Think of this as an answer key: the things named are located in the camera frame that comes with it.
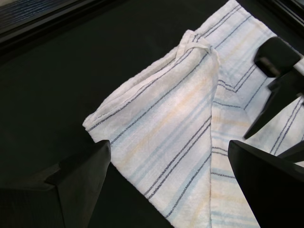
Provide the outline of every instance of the dark background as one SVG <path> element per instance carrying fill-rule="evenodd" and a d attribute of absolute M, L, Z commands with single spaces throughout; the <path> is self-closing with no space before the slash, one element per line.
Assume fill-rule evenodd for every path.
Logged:
<path fill-rule="evenodd" d="M 84 119 L 227 1 L 120 2 L 0 58 L 0 184 L 93 144 Z M 303 40 L 257 1 L 239 2 L 303 53 Z M 89 227 L 122 226 L 170 224 L 110 165 Z"/>

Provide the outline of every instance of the towel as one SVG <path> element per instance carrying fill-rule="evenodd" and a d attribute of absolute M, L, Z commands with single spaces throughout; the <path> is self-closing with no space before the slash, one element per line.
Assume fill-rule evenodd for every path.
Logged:
<path fill-rule="evenodd" d="M 174 227 L 259 227 L 227 149 L 243 141 L 269 96 L 272 79 L 253 57 L 273 36 L 230 0 L 84 121 L 95 142 L 110 140 L 114 166 Z M 245 142 L 279 155 L 303 140 L 301 103 Z"/>

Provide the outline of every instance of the terry cloth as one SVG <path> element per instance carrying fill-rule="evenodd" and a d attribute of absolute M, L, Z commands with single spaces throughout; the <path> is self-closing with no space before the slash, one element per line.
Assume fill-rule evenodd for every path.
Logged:
<path fill-rule="evenodd" d="M 275 36 L 230 0 L 162 59 L 106 98 L 83 126 L 109 139 L 112 163 L 177 228 L 258 227 L 227 157 L 269 96 L 254 65 Z M 246 143 L 278 155 L 303 140 L 301 100 Z"/>

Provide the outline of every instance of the folded towel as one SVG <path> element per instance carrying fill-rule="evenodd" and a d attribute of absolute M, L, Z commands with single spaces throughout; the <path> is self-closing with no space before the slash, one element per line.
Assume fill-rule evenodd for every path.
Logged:
<path fill-rule="evenodd" d="M 86 118 L 93 140 L 110 140 L 114 166 L 173 226 L 258 227 L 227 149 L 269 96 L 253 56 L 274 35 L 230 0 Z M 298 99 L 246 143 L 278 155 L 303 140 L 303 115 Z"/>

